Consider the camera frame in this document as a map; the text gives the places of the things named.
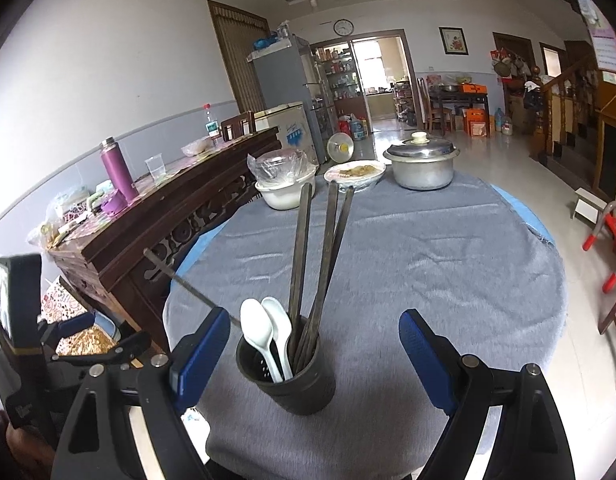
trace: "orange box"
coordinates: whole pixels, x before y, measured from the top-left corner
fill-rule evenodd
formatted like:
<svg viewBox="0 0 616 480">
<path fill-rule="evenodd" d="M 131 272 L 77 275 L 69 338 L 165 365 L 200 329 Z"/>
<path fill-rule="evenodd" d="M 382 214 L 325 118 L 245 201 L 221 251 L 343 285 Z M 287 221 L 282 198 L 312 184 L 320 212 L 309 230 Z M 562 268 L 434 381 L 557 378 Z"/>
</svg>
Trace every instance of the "orange box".
<svg viewBox="0 0 616 480">
<path fill-rule="evenodd" d="M 469 94 L 486 94 L 488 93 L 488 88 L 486 85 L 462 85 L 462 92 L 467 92 Z"/>
<path fill-rule="evenodd" d="M 486 110 L 483 108 L 466 108 L 467 121 L 485 121 Z"/>
</svg>

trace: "metal screw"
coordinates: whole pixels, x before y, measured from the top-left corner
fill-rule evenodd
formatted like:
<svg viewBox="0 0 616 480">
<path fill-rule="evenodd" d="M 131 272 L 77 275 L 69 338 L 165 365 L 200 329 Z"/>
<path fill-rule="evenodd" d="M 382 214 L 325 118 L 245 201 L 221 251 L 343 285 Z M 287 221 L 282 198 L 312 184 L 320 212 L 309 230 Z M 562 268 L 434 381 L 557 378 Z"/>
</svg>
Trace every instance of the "metal screw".
<svg viewBox="0 0 616 480">
<path fill-rule="evenodd" d="M 540 375 L 542 369 L 539 367 L 539 365 L 536 365 L 534 363 L 528 363 L 526 365 L 526 371 L 531 375 Z"/>
<path fill-rule="evenodd" d="M 90 367 L 90 370 L 88 371 L 88 373 L 90 374 L 91 377 L 99 377 L 102 373 L 104 373 L 104 370 L 105 370 L 104 365 L 96 364 Z"/>
<path fill-rule="evenodd" d="M 153 355 L 150 358 L 150 364 L 155 368 L 159 368 L 168 362 L 168 356 L 166 354 Z"/>
<path fill-rule="evenodd" d="M 479 366 L 479 359 L 477 359 L 474 355 L 467 354 L 462 357 L 462 362 L 469 368 L 476 368 Z"/>
</svg>

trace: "gray wall trim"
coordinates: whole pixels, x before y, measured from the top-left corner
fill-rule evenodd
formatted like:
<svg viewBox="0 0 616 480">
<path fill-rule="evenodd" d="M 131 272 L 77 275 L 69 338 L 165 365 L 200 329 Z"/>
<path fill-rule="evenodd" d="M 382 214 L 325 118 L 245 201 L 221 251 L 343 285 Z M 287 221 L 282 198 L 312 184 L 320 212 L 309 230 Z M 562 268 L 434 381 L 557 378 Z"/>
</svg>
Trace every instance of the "gray wall trim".
<svg viewBox="0 0 616 480">
<path fill-rule="evenodd" d="M 229 104 L 236 104 L 236 102 L 237 101 L 232 99 L 230 101 L 222 101 L 222 102 L 219 102 L 219 103 L 210 103 L 210 105 L 211 105 L 211 107 L 213 107 L 213 106 L 223 106 L 223 105 L 229 105 Z M 142 130 L 145 130 L 146 128 L 150 128 L 150 127 L 155 126 L 157 124 L 166 123 L 167 121 L 171 121 L 173 119 L 177 119 L 178 117 L 183 117 L 184 115 L 194 114 L 194 113 L 197 113 L 197 112 L 199 112 L 199 111 L 201 111 L 203 109 L 204 109 L 204 107 L 200 106 L 199 108 L 193 108 L 192 110 L 181 112 L 179 114 L 174 114 L 174 115 L 171 115 L 171 116 L 166 117 L 164 119 L 159 119 L 158 121 L 154 121 L 152 123 L 144 124 L 144 126 L 140 126 L 139 128 L 136 128 L 134 130 L 131 130 L 129 132 L 121 134 L 120 136 L 116 136 L 115 140 L 125 139 L 126 137 L 129 137 L 129 136 L 131 136 L 133 134 L 139 133 Z M 77 162 L 79 162 L 83 158 L 86 158 L 87 156 L 92 155 L 93 153 L 98 152 L 98 151 L 99 151 L 99 146 L 96 146 L 96 147 L 92 148 L 91 150 L 88 150 L 87 152 L 82 153 L 80 156 L 74 158 L 70 162 L 66 162 L 64 165 L 62 165 L 59 168 L 57 168 L 56 170 L 54 170 L 53 173 L 48 174 L 44 179 L 42 179 L 39 182 L 37 182 L 33 187 L 31 187 L 24 194 L 19 196 L 18 199 L 16 199 L 13 203 L 11 203 L 2 213 L 0 213 L 0 221 L 9 212 L 11 212 L 12 209 L 15 208 L 22 200 L 24 200 L 25 197 L 27 197 L 29 194 L 34 192 L 35 189 L 39 188 L 40 186 L 43 186 L 50 179 L 52 179 L 53 177 L 57 176 L 59 173 L 61 173 L 62 171 L 66 170 L 67 168 L 70 168 L 73 164 L 76 164 Z"/>
</svg>

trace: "black utensil cup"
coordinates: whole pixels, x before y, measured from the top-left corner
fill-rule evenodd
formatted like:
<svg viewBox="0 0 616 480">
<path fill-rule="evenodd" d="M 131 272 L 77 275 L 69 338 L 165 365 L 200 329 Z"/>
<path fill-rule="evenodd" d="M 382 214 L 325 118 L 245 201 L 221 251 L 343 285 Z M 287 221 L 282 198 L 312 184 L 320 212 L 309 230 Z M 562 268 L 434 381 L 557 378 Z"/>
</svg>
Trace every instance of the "black utensil cup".
<svg viewBox="0 0 616 480">
<path fill-rule="evenodd" d="M 300 324 L 306 323 L 302 317 Z M 312 415 L 325 408 L 335 394 L 335 373 L 326 360 L 319 336 L 314 354 L 306 368 L 288 381 L 273 383 L 264 358 L 243 338 L 236 351 L 237 367 L 242 375 L 255 383 L 279 406 L 294 415 Z"/>
</svg>

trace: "small white stool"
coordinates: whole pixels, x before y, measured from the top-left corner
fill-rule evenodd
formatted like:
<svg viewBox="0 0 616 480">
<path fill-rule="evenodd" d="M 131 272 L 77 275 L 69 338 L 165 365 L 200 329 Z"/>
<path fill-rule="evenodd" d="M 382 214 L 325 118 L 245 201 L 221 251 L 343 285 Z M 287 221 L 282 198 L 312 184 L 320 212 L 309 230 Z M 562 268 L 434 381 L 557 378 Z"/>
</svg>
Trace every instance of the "small white stool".
<svg viewBox="0 0 616 480">
<path fill-rule="evenodd" d="M 577 195 L 577 203 L 575 204 L 575 209 L 572 210 L 570 218 L 573 219 L 576 214 L 579 214 L 586 220 L 590 220 L 593 224 L 596 224 L 599 213 L 606 207 L 606 202 L 592 193 L 587 192 L 582 187 L 576 190 L 575 194 Z"/>
</svg>

